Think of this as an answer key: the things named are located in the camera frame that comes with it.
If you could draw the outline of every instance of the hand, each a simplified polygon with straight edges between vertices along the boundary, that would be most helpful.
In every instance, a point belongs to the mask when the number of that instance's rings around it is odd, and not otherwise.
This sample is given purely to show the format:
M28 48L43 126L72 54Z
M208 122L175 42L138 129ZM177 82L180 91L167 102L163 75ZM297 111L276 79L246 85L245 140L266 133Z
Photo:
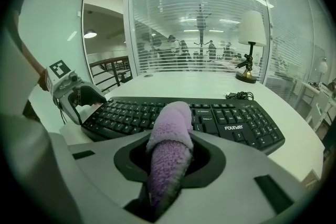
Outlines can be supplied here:
M43 69L42 72L40 73L40 78L38 79L38 84L44 91L49 91L47 87L47 82L46 82L46 76L47 76L47 69Z

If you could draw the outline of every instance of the lamp base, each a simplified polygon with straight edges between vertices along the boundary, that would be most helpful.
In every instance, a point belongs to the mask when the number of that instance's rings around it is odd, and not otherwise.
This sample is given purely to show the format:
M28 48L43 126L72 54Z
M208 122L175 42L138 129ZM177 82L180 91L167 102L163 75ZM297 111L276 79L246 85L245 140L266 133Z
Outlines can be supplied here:
M253 77L251 74L251 71L247 69L244 71L244 73L237 72L236 79L246 82L246 83L256 83L257 82L257 78Z

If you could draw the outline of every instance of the black metal railing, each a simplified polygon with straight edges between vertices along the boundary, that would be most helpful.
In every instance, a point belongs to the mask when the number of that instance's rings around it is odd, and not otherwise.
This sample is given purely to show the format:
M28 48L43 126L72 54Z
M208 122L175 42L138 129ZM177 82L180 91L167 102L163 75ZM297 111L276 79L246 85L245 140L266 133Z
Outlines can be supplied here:
M98 76L100 74L103 74L103 73L106 73L106 72L110 73L112 71L112 73L113 73L113 76L111 76L110 78L104 79L104 80L96 83L97 86L99 84L102 84L105 81L110 80L110 79L115 79L116 80L116 82L114 84L108 86L107 88L102 89L101 90L102 92L112 88L115 85L118 85L118 87L119 87L120 83L126 83L126 82L128 82L132 79L132 72L131 72L131 69L130 69L130 63L129 63L129 60L128 60L128 56L109 58L109 59L93 62L93 63L90 64L91 72L92 72L92 68L95 67L95 66L99 66L104 71L99 72L97 74L93 74L93 77L96 77L96 76Z

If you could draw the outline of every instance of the keyboard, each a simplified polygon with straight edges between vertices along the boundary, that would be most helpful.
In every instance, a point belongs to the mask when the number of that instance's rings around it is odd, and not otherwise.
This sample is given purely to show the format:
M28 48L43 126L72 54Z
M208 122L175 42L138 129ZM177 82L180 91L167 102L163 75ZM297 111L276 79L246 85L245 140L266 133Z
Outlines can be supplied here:
M115 97L99 107L83 124L93 141L103 141L153 129L165 105L186 102L195 131L219 136L270 154L285 138L256 102L236 99Z

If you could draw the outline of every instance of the purple object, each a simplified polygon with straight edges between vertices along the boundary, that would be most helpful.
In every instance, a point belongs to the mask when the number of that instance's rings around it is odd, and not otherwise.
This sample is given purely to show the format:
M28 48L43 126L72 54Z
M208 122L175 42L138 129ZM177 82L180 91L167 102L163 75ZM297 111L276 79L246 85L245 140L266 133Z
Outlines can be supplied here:
M155 121L146 151L152 152L149 189L157 216L176 199L181 179L191 162L190 130L191 111L184 102L167 105Z

